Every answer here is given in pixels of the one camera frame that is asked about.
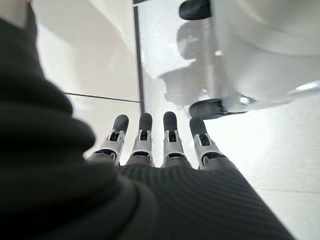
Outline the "dark left robot hand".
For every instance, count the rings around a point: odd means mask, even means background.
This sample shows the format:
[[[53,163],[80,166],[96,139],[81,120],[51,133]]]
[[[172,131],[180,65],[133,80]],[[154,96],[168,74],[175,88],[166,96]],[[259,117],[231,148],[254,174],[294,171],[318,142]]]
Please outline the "dark left robot hand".
[[[0,237],[3,240],[291,240],[237,167],[212,149],[125,165],[48,81],[29,0],[0,3]]]

